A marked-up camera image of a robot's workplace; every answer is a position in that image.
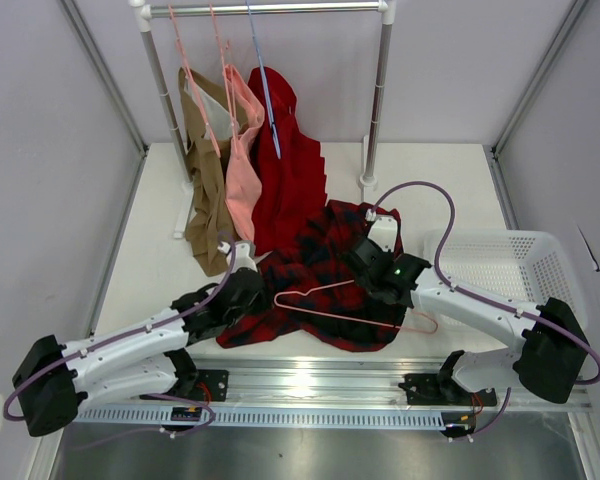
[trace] white wall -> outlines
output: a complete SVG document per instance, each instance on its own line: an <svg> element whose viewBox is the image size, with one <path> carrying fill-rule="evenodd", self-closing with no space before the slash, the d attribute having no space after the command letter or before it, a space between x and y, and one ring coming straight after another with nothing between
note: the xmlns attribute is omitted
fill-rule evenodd
<svg viewBox="0 0 600 480"><path fill-rule="evenodd" d="M83 333L137 161L56 2L0 0L1 394L37 338ZM35 444L4 426L0 480Z"/></svg>
<svg viewBox="0 0 600 480"><path fill-rule="evenodd" d="M522 125L503 152L521 228L558 236L589 294L587 332L600 351L600 0L582 23ZM600 384L590 389L600 419Z"/></svg>
<svg viewBox="0 0 600 480"><path fill-rule="evenodd" d="M125 0L79 3L145 138L168 140ZM493 144L570 3L398 0L381 139ZM219 21L235 47L235 63L248 74L256 65L248 19ZM369 128L379 15L261 16L256 23L265 63L279 70L298 95L301 128L320 140L360 141ZM211 20L183 18L179 24L192 67L220 81ZM152 25L179 111L173 28L164 19Z"/></svg>

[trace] red and black plaid fabric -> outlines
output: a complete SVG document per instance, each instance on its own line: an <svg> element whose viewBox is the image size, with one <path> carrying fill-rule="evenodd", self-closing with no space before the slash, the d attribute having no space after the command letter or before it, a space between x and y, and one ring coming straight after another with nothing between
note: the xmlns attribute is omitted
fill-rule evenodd
<svg viewBox="0 0 600 480"><path fill-rule="evenodd" d="M365 212L369 204L354 205L331 200L326 207L307 218L305 226L290 247L274 250L259 264L272 294L288 290L306 292L314 287L352 280L353 276L338 257L365 234ZM400 225L396 210L390 212ZM396 255L402 252L400 235ZM369 297L355 284L312 293L285 296L280 302L309 310L346 315L402 325L406 308L386 305ZM273 307L261 315L242 318L216 340L224 348L271 341L296 330L305 330L323 342L351 352L371 352L385 347L396 337L397 329L360 322L337 320Z"/></svg>

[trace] metal floor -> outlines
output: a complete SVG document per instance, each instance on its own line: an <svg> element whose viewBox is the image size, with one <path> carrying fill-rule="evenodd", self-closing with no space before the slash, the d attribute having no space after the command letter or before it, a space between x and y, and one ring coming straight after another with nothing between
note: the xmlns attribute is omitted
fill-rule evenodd
<svg viewBox="0 0 600 480"><path fill-rule="evenodd" d="M585 479L564 413L509 413L473 444L449 445L437 432L217 427L176 440L145 432L71 450L128 428L72 424L52 478Z"/></svg>

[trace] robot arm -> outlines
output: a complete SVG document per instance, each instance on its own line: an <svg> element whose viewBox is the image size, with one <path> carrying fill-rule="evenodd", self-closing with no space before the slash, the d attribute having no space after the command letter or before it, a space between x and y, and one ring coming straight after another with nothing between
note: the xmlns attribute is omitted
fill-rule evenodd
<svg viewBox="0 0 600 480"><path fill-rule="evenodd" d="M30 435L47 435L85 410L143 394L188 397L198 372L185 348L217 337L245 314L270 307L253 261L253 245L238 242L235 252L224 287L205 306L182 318L174 319L201 304L218 286L183 295L156 315L107 335L64 345L50 335L34 343L13 377L15 388L50 364L68 361L18 395ZM97 350L89 349L98 344Z"/></svg>
<svg viewBox="0 0 600 480"><path fill-rule="evenodd" d="M448 286L428 261L409 254L394 258L391 246L397 235L397 222L392 217L377 216L368 235L343 255L356 282L373 298L447 315L507 347L482 353L452 352L437 375L439 390L450 403L466 392L520 385L550 402L567 401L586 352L522 316L523 312L535 314L586 342L566 303L554 298L545 305L516 301L451 277L447 277ZM462 287L478 295L464 295L458 291ZM511 306L515 313L496 304Z"/></svg>

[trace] laundry basket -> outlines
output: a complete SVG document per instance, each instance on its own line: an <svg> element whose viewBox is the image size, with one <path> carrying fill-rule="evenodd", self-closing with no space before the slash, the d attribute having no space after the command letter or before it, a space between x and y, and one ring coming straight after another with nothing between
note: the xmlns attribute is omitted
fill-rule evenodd
<svg viewBox="0 0 600 480"><path fill-rule="evenodd" d="M424 257L433 263L444 230L425 236ZM456 230L445 243L444 272L507 298L544 304L549 297L569 304L580 326L588 324L584 300L571 264L548 233L520 230ZM439 315L449 327L470 328Z"/></svg>

